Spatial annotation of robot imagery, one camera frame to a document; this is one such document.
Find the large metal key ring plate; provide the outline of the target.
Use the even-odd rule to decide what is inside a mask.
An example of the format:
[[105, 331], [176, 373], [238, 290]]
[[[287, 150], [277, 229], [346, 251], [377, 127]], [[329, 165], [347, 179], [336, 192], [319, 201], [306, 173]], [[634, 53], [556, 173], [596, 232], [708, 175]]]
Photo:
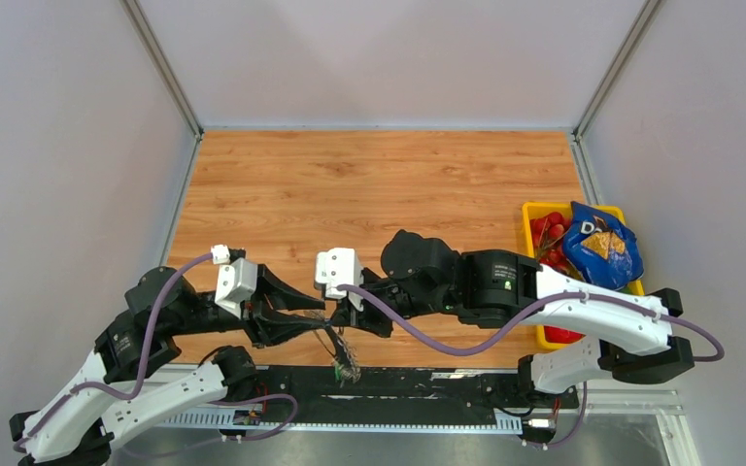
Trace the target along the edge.
[[[304, 316], [328, 322], [324, 311], [308, 310], [304, 312]], [[345, 339], [342, 330], [337, 330], [336, 327], [329, 324], [322, 331], [333, 346], [333, 350], [330, 350], [326, 345], [323, 345], [331, 354], [333, 369], [335, 366], [342, 366], [344, 368], [345, 380], [343, 383], [339, 383], [339, 385], [344, 386], [346, 383], [358, 383], [361, 378], [361, 369], [356, 360], [356, 352]]]

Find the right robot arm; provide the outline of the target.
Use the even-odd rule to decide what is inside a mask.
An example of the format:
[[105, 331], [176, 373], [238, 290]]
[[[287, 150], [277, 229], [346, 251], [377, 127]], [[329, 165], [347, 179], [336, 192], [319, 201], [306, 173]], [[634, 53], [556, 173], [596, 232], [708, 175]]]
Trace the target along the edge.
[[394, 327], [414, 333], [412, 320], [419, 316], [454, 316], [492, 332], [471, 354], [493, 347], [519, 325], [579, 333], [576, 343], [520, 360], [516, 391], [529, 405], [587, 381], [661, 384], [695, 366], [691, 343], [672, 330], [679, 315], [672, 289], [629, 295], [511, 251], [459, 252], [406, 230], [386, 244], [380, 263], [383, 271], [375, 274], [353, 249], [318, 254], [315, 285], [335, 302], [336, 325], [387, 338]]

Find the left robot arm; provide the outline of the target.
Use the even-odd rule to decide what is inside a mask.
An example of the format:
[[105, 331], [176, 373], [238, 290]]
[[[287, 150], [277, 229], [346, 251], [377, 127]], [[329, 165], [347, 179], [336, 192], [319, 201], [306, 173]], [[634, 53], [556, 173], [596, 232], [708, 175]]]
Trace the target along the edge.
[[195, 289], [185, 268], [147, 272], [125, 293], [126, 309], [96, 338], [77, 374], [41, 410], [10, 420], [25, 465], [102, 465], [114, 450], [170, 416], [211, 403], [262, 404], [245, 347], [216, 349], [188, 376], [153, 390], [147, 378], [180, 355], [180, 336], [244, 332], [253, 347], [320, 330], [322, 299], [247, 259], [219, 263], [216, 287]]

